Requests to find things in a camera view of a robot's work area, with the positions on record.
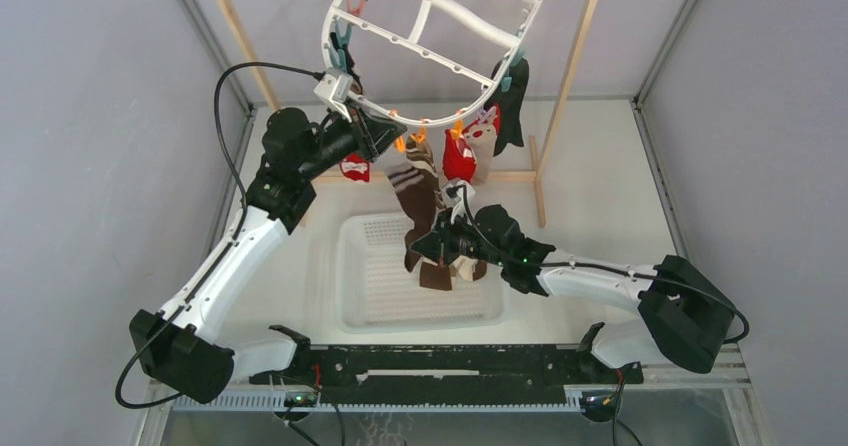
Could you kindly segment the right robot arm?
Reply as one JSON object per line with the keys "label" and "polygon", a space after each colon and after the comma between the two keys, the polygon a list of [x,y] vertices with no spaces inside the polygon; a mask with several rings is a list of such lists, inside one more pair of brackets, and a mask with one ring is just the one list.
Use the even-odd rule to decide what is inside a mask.
{"label": "right robot arm", "polygon": [[707,374],[721,348],[742,338],[729,332],[743,314],[687,259],[668,255],[642,266],[592,262],[525,235],[500,205],[475,216],[444,211],[409,248],[437,264],[464,257],[497,266],[502,280],[522,294],[582,298],[632,314],[630,321],[597,323],[585,335],[578,368],[592,382],[628,364],[660,359]]}

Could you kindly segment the brown cream striped sock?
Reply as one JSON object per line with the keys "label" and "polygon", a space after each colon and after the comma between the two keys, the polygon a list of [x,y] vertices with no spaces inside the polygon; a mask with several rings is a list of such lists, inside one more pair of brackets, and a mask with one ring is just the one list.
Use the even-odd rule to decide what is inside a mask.
{"label": "brown cream striped sock", "polygon": [[437,291],[451,291],[458,280],[478,281],[487,274],[487,264],[465,256],[458,257],[450,265],[438,265],[423,259],[419,270],[419,286]]}

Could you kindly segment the black sock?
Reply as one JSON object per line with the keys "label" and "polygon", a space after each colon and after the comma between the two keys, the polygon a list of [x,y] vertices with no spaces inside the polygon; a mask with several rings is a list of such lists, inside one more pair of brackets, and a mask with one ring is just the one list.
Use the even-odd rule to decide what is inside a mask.
{"label": "black sock", "polygon": [[521,109],[524,103],[530,68],[526,58],[518,60],[507,70],[498,89],[485,103],[487,108],[497,107],[498,136],[495,142],[494,155],[500,155],[508,145],[524,146],[521,124]]}

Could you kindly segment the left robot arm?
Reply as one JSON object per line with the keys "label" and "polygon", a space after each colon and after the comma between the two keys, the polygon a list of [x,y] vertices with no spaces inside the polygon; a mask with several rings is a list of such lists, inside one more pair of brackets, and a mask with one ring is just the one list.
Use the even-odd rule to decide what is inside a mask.
{"label": "left robot arm", "polygon": [[276,371],[290,383],[311,373],[308,339],[282,326],[239,345],[220,340],[224,320],[267,256],[290,238],[316,198],[313,182],[350,155],[375,162],[407,127],[351,107],[312,122],[299,108],[272,113],[241,213],[188,283],[158,311],[139,310],[129,323],[139,363],[177,397],[215,400],[236,380]]}

